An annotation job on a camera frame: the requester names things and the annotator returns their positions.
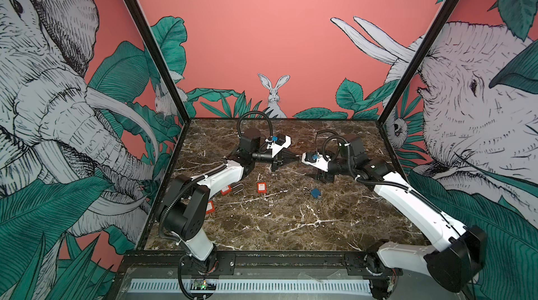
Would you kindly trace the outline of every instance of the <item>black frame post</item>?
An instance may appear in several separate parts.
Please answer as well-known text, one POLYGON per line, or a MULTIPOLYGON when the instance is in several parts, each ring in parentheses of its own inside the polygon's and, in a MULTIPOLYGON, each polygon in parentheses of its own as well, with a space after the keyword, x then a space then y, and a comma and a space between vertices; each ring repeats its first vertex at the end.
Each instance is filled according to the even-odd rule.
POLYGON ((387 121, 388 115, 391 114, 392 110, 398 103, 398 100, 400 100, 400 97, 404 93, 405 88, 407 88, 407 85, 409 85, 409 82, 416 74, 416 71, 418 70, 420 64, 422 63, 428 51, 434 44, 441 29, 443 29, 443 26, 447 23, 450 14, 452 14, 452 11, 454 10, 458 2, 459 0, 445 0, 443 2, 443 5, 441 5, 437 16, 435 16, 432 25, 424 36, 424 40, 417 49, 415 56, 413 56, 413 59, 411 59, 411 62, 409 62, 409 66, 407 67, 400 82, 398 83, 398 86, 394 90, 391 99, 389 99, 387 106, 383 109, 383 112, 379 116, 378 122, 380 125, 383 125, 387 121))
POLYGON ((178 90, 174 82, 171 79, 170 72, 168 70, 168 67, 166 66, 166 62, 163 58, 163 55, 161 54, 161 51, 159 49, 159 46, 157 45, 157 42, 155 41, 155 37, 153 36, 153 33, 151 32, 151 28, 146 21, 144 12, 142 11, 142 9, 140 8, 140 5, 138 4, 138 0, 123 0, 123 1, 125 2, 125 5, 127 6, 129 12, 131 13, 131 17, 134 20, 134 24, 137 26, 138 31, 140 32, 140 35, 142 36, 142 40, 146 44, 146 48, 148 52, 150 53, 151 58, 153 59, 153 62, 155 63, 155 66, 157 67, 157 70, 160 76, 163 78, 163 81, 166 84, 166 88, 168 89, 168 92, 170 93, 175 106, 178 108, 178 112, 181 119, 183 120, 185 124, 190 122, 191 118, 189 117, 189 114, 187 113, 187 110, 185 109, 185 105, 183 105, 183 102, 181 101, 181 98, 178 95, 178 90))

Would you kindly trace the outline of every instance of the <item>brown marble surface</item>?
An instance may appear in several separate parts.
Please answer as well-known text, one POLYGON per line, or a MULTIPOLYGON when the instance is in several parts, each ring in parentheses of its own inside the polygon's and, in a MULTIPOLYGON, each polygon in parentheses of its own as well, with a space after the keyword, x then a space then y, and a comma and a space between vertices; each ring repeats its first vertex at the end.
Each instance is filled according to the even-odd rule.
MULTIPOLYGON (((248 127, 268 135, 263 120, 243 122, 242 130, 248 127)), ((273 122, 273 129, 274 134, 281 132, 292 138, 289 149, 295 153, 315 149, 316 130, 355 133, 362 138, 370 158, 391 161, 374 122, 282 120, 273 122)), ((318 137, 320 146, 323 139, 323 135, 318 137)), ((192 176, 215 168, 237 142, 235 120, 193 120, 173 176, 192 176)), ((214 196, 216 211, 205 217, 203 225, 208 238, 220 250, 364 250, 379 239, 425 245, 420 230, 365 186, 349 176, 323 184, 304 175, 314 171, 293 163, 272 173, 269 164, 257 163, 241 181, 242 191, 214 196), (257 193, 257 182, 267 183, 265 195, 257 193), (321 191, 322 198, 311 196, 313 188, 321 191)), ((154 223, 146 250, 180 250, 159 238, 157 228, 154 223)))

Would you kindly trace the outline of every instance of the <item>ventilation grille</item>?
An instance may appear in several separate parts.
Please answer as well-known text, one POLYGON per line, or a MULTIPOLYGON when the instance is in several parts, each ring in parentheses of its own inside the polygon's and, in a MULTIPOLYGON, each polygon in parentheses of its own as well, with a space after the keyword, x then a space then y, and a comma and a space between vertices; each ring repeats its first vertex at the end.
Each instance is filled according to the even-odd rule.
MULTIPOLYGON (((281 279, 220 279, 218 293, 324 293, 371 295, 368 280, 281 280, 281 279)), ((191 288, 191 281, 184 281, 185 289, 191 288)), ((178 293, 179 283, 175 279, 133 279, 128 292, 136 293, 178 293)))

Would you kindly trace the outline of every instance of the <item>blue component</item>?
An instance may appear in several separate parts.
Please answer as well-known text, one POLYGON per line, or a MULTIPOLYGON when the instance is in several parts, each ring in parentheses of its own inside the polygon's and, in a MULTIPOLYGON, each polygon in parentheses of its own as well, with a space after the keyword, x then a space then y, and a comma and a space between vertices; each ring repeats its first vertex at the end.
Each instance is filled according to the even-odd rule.
POLYGON ((319 196, 321 196, 321 192, 317 188, 312 189, 310 194, 312 194, 312 197, 314 197, 314 198, 318 198, 319 196))

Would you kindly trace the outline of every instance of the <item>red label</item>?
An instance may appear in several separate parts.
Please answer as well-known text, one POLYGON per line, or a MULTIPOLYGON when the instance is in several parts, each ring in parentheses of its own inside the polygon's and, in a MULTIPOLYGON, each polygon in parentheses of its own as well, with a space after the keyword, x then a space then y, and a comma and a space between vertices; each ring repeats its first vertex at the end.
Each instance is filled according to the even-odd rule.
POLYGON ((265 182, 258 183, 258 192, 260 194, 264 194, 267 192, 267 184, 265 184, 265 182))
POLYGON ((205 214, 209 214, 215 211, 215 206, 213 204, 213 201, 207 202, 207 208, 205 208, 205 214))
POLYGON ((224 195, 228 194, 228 193, 231 192, 231 191, 232 191, 232 187, 230 187, 229 185, 227 185, 227 186, 225 186, 224 188, 222 188, 222 190, 221 190, 221 194, 222 194, 222 196, 224 196, 224 195))

